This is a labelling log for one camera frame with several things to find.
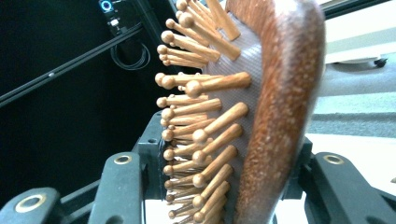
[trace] wooden pin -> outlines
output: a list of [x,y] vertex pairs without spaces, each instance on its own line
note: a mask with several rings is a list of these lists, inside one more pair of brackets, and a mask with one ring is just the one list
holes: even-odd
[[220,24],[229,40],[235,40],[241,35],[233,20],[222,9],[218,0],[206,0],[206,2],[212,12],[215,23]]
[[181,135],[176,136],[174,139],[192,141],[192,134],[191,133],[189,133],[189,134],[181,134]]
[[184,163],[184,162],[186,162],[186,161],[182,161],[182,160],[171,160],[171,161],[168,161],[166,164],[167,164],[167,165],[177,165],[177,164],[181,164],[181,163]]
[[220,210],[210,209],[205,216],[205,221],[203,224],[221,224],[221,219],[224,217],[225,211],[220,208]]
[[181,206],[180,208],[178,208],[177,210],[169,211],[168,216],[170,219],[174,219],[175,217],[179,217],[181,213],[187,212],[191,209],[194,209],[194,207],[192,206],[192,203],[187,203],[187,204]]
[[209,210],[221,196],[224,196],[227,193],[229,189],[230,184],[227,181],[223,181],[221,185],[216,188],[216,190],[213,192],[213,194],[210,196],[209,200],[207,200],[204,206],[195,208],[202,208],[201,212],[205,213],[205,211]]
[[250,85],[251,77],[248,73],[242,72],[227,77],[220,77],[213,80],[197,81],[192,80],[186,84],[185,92],[191,97],[195,98],[202,93],[211,91],[224,91],[236,88],[246,88]]
[[184,177],[187,177],[190,175],[196,175],[199,173],[200,173],[200,171],[191,169],[191,170],[187,170],[187,171],[183,171],[183,172],[174,172],[172,175],[170,175],[170,177],[172,179],[180,179],[180,178],[184,178]]
[[172,205],[172,204],[177,204],[177,203],[183,203],[183,204],[185,204],[185,203],[191,203],[193,198],[194,198],[194,197],[185,198],[185,199],[179,199],[179,200],[174,200],[174,201],[172,201],[172,202],[167,203],[167,205]]
[[192,200],[192,204],[194,207],[203,207],[206,203],[206,200],[213,194],[213,192],[223,183],[224,180],[228,179],[228,177],[233,173],[233,167],[229,164],[225,164],[221,167],[219,172],[213,177],[213,179],[206,186],[204,191]]
[[167,192],[168,193],[180,193],[186,189],[190,189],[191,187],[193,187],[192,185],[186,185],[186,186],[176,186],[173,189],[169,189]]
[[176,30],[176,31],[180,32],[181,34],[188,36],[189,38],[195,40],[196,42],[200,43],[203,46],[205,46],[205,47],[209,46],[209,42],[207,42],[207,40],[203,39],[200,35],[195,33],[192,29],[186,29],[186,28],[182,27],[180,24],[178,24],[174,20],[168,19],[165,24],[166,24],[166,27],[168,27],[169,29]]
[[158,86],[162,86],[162,82],[163,82],[163,78],[165,77],[164,73],[158,73],[157,75],[155,75],[155,82],[157,83]]
[[212,12],[210,12],[209,8],[207,8],[206,6],[204,6],[204,4],[201,3],[201,1],[194,0],[194,2],[195,2],[195,4],[196,4],[202,11],[204,11],[204,12],[206,13],[206,15],[207,15],[210,19],[212,19],[212,21],[214,21],[214,20],[213,20]]
[[219,98],[216,98],[194,105],[186,105],[176,109],[165,108],[162,112],[162,118],[164,120],[170,120],[176,116],[204,113],[204,112],[216,111],[220,109],[221,109],[221,101]]
[[178,180],[166,180],[164,183],[164,186],[166,189],[174,189],[175,187],[178,187],[180,185],[192,185],[192,178],[194,175],[189,175],[183,178],[180,178]]
[[161,39],[166,44],[173,42],[183,49],[187,49],[193,53],[201,55],[202,57],[207,58],[210,62],[215,63],[219,60],[220,53],[218,51],[185,41],[182,36],[175,35],[171,31],[164,31],[161,34]]
[[194,143],[185,147],[166,149],[165,152],[163,153],[163,158],[166,159],[167,161],[171,161],[175,157],[192,156],[194,152],[204,149],[211,142],[213,142],[213,139],[209,138],[207,139],[204,145]]
[[174,172],[186,171],[191,168],[206,167],[210,164],[210,162],[212,162],[212,158],[207,157],[205,162],[199,165],[195,164],[193,161],[187,161],[174,166],[166,165],[165,167],[163,167],[163,173],[166,175],[172,175]]
[[174,222],[173,224],[187,224],[187,223],[192,223],[193,221],[194,219],[192,218],[192,216],[188,216],[179,222]]
[[248,113],[248,106],[244,103],[237,103],[229,110],[220,115],[215,121],[207,125],[204,129],[195,131],[192,135],[192,139],[195,143],[202,144],[206,139],[213,133],[224,128],[230,123],[244,117]]
[[182,61],[175,61],[175,60],[164,60],[163,65],[165,66],[170,66],[170,65],[177,65],[177,66],[184,66],[184,67],[193,67],[193,68],[198,68],[202,69],[205,67],[204,64],[202,63],[194,63],[194,62],[182,62]]
[[209,62],[208,59],[206,59],[196,53],[191,53],[191,52],[187,52],[187,51],[179,50],[179,49],[169,49],[165,45],[158,46],[157,52],[159,54],[175,55],[179,58],[187,59],[187,60],[198,62],[198,63],[207,64]]
[[193,142],[191,140],[184,140],[184,139],[174,139],[172,141],[170,141],[171,146],[187,146],[187,145],[191,145]]
[[192,15],[189,13],[183,13],[180,16],[180,25],[185,28],[191,28],[197,34],[207,39],[211,45],[215,47],[220,53],[224,54],[231,60],[236,60],[239,55],[241,55],[241,49],[237,46],[231,44],[230,42],[224,40],[221,37],[214,35],[211,32],[208,32],[205,27],[201,24],[197,23]]
[[159,108],[165,108],[168,105],[194,105],[208,100],[207,95],[201,95],[195,99],[191,99],[188,95],[184,96],[175,97],[175,95],[171,95],[170,97],[161,97],[157,100],[157,106]]
[[207,145],[207,147],[194,152],[194,154],[192,154],[193,162],[195,162],[196,164],[204,164],[208,155],[215,153],[217,150],[219,150],[220,147],[241,136],[242,132],[243,130],[241,125],[236,123],[231,125],[230,128],[228,128],[224,133],[219,135],[211,144]]
[[202,192],[202,189],[190,188],[190,189],[186,189],[183,192],[180,192],[177,194],[168,194],[168,195],[166,195],[165,200],[170,203],[177,198],[182,198],[182,197],[186,197],[189,195],[199,194],[201,192]]
[[238,154],[234,146],[227,146],[200,174],[195,175],[192,183],[196,188],[206,185],[206,181],[211,178],[225,163],[229,162]]
[[196,223],[203,223],[205,221],[206,214],[211,210],[220,211],[224,204],[227,202],[227,198],[224,195],[221,195],[214,202],[211,202],[210,206],[206,207],[207,203],[201,209],[201,211],[194,214],[194,221]]
[[195,18],[195,20],[198,23],[200,23],[202,26],[204,26],[207,30],[209,30],[211,33],[216,34],[219,37],[221,37],[221,35],[216,31],[215,23],[210,24],[210,23],[206,22],[197,12],[195,12],[192,8],[189,7],[186,0],[177,0],[176,8],[182,12],[190,13]]
[[209,125],[211,122],[213,122],[215,119],[207,119],[201,122],[197,122],[188,126],[184,126],[182,128],[178,128],[178,129],[166,129],[163,131],[162,137],[163,140],[169,142],[174,138],[177,138],[181,135],[184,134],[189,134],[189,133],[193,133],[194,131],[198,130],[198,129],[203,129],[205,128],[207,125]]
[[176,12],[176,18],[177,18],[177,20],[178,20],[178,18],[180,18],[180,16],[181,16],[181,14],[183,13],[183,11],[177,11]]
[[163,127],[167,127],[169,125],[190,125],[196,122],[200,122],[202,120],[206,120],[207,115],[196,115],[196,116],[191,116],[191,117],[186,117],[186,118],[174,118],[171,120],[165,120],[161,119],[161,125]]
[[180,213],[180,217],[184,217],[184,216],[192,216],[192,215],[194,215],[196,212],[198,211],[198,209],[196,209],[196,208],[194,208],[194,209],[191,209],[191,210],[189,210],[189,211],[186,211],[186,212],[183,212],[183,213]]
[[192,80],[207,81],[211,79],[216,79],[218,77],[223,77],[223,76],[165,76],[161,79],[162,82],[161,85],[165,89],[171,90],[176,86],[184,86]]
[[217,25],[213,22],[213,19],[210,18],[198,5],[192,0],[186,0],[187,4],[198,14],[201,18],[207,22],[213,29],[217,29]]

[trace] wooden hairbrush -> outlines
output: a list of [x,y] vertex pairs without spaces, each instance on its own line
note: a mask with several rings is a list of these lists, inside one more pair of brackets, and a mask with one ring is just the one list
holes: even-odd
[[157,74],[180,95],[160,98],[166,201],[177,223],[267,223],[301,146],[323,68],[324,21],[315,1],[178,0],[158,47]]

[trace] screw hole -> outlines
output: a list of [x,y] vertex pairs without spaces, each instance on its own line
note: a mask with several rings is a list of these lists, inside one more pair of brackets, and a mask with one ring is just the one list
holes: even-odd
[[336,164],[336,165],[344,163],[344,161],[341,158],[334,156],[334,155],[326,155],[323,157],[323,159],[329,163]]
[[131,160],[132,160],[131,156],[122,155],[114,159],[114,162],[118,165],[123,165],[130,162]]
[[18,213],[30,212],[37,209],[37,207],[43,204],[44,201],[46,201],[46,195],[44,194],[35,194],[29,196],[17,203],[17,206],[15,206],[15,211]]
[[120,216],[113,216],[106,221],[106,224],[122,224],[123,219]]

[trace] reddish-brown wood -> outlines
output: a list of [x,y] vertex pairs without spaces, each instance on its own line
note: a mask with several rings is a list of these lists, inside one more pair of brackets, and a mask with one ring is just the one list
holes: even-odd
[[262,42],[262,91],[235,223],[270,221],[302,143],[323,68],[324,22],[315,1],[228,0]]

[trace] gray surface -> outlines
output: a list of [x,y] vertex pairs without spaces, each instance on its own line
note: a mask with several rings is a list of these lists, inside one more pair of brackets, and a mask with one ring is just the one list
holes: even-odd
[[217,63],[210,63],[203,71],[204,74],[211,75],[231,75],[238,72],[248,72],[252,78],[249,88],[217,91],[209,94],[211,99],[220,98],[222,103],[220,112],[209,113],[209,117],[211,118],[217,118],[238,102],[244,102],[249,108],[247,116],[236,122],[242,125],[244,129],[243,135],[232,141],[232,145],[238,148],[239,154],[236,159],[230,162],[234,172],[228,180],[232,187],[227,194],[228,201],[225,206],[225,223],[232,223],[233,220],[233,212],[238,198],[239,178],[242,173],[244,158],[248,151],[248,139],[251,134],[254,111],[260,95],[262,82],[262,46],[260,45],[260,40],[243,23],[237,21],[234,17],[232,18],[242,34],[233,41],[233,44],[242,50],[241,56],[237,60],[231,61],[224,55],[221,55]]
[[327,66],[308,133],[396,138],[396,54],[372,62]]

